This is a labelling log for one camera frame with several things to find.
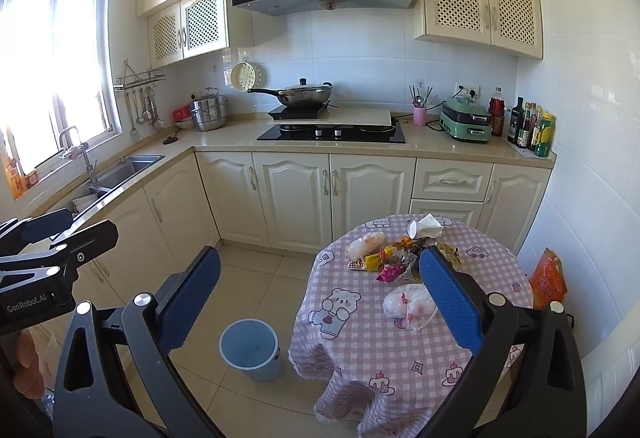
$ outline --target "tile floor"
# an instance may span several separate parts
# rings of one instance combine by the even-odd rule
[[[316,420],[314,403],[325,382],[303,380],[288,360],[275,381],[254,382],[229,368],[218,352],[218,339],[228,324],[255,317],[273,326],[286,357],[312,260],[231,246],[223,247],[220,257],[218,284],[185,344],[170,354],[196,400],[228,438],[354,438],[356,418],[339,424]],[[145,417],[162,424],[137,374],[130,383]],[[497,386],[481,422],[495,417],[508,386],[507,381]]]

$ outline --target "pink utensil holder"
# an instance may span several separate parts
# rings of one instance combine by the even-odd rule
[[[414,126],[424,126],[427,123],[427,108],[414,106]]]

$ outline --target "blue trash bin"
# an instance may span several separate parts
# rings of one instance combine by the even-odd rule
[[[225,362],[257,382],[269,382],[282,372],[278,336],[259,319],[231,323],[220,336],[220,355]]]

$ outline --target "window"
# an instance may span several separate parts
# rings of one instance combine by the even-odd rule
[[[4,0],[0,128],[23,172],[59,165],[60,131],[92,144],[111,129],[98,63],[97,0]],[[66,142],[78,144],[74,132]]]

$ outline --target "round table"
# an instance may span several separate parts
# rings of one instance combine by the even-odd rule
[[[414,332],[403,319],[385,316],[382,302],[395,287],[377,274],[347,268],[345,248],[368,232],[389,243],[424,215],[393,215],[367,222],[321,251],[296,316],[289,360],[303,378],[328,380],[316,415],[343,420],[364,411],[358,436],[414,438],[444,401],[469,362],[443,317]],[[457,220],[436,216],[440,241],[457,247],[462,272],[485,292],[498,291],[514,305],[532,307],[533,294],[515,256],[502,244]],[[522,351],[513,346],[503,374]]]

